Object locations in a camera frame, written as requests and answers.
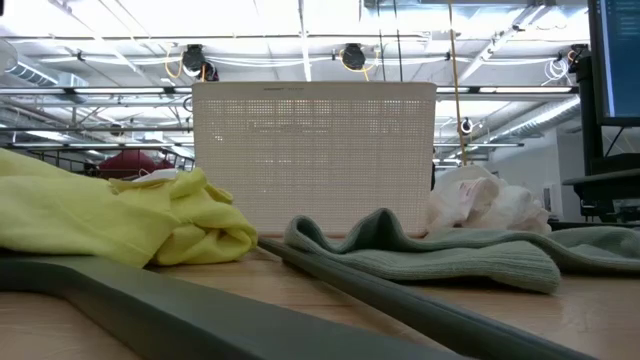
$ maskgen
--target yellow towel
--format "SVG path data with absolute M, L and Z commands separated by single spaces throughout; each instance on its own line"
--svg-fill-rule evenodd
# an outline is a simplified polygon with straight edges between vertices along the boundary
M 231 261 L 256 230 L 199 168 L 172 180 L 75 175 L 0 149 L 0 247 L 99 255 L 142 267 Z

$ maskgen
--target computer screen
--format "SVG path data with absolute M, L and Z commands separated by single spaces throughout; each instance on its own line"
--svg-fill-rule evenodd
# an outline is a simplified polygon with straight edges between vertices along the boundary
M 598 120 L 640 126 L 640 0 L 591 0 Z

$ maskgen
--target red object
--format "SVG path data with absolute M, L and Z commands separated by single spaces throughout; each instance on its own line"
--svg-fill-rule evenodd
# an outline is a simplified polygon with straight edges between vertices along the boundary
M 122 179 L 130 176 L 146 175 L 146 173 L 150 174 L 159 167 L 156 167 L 153 159 L 140 150 L 123 150 L 120 154 L 100 163 L 98 168 L 102 178 Z
M 173 168 L 175 168 L 175 166 L 173 166 L 173 164 L 167 159 L 160 161 L 160 163 L 156 165 L 156 170 L 173 169 Z

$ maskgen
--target table surface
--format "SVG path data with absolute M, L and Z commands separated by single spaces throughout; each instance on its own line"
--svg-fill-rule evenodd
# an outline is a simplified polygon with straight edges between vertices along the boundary
M 413 329 L 257 249 L 241 261 L 154 271 L 327 320 L 441 347 Z M 412 286 L 601 359 L 640 352 L 640 281 L 565 276 L 554 295 L 491 283 Z M 7 359 L 139 359 L 64 300 L 0 293 L 0 352 Z

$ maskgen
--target perforated board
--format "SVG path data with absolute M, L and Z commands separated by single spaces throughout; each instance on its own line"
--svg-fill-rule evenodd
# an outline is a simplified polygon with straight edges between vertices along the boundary
M 428 83 L 196 84 L 196 165 L 262 234 L 307 215 L 339 236 L 380 207 L 421 234 L 435 96 Z

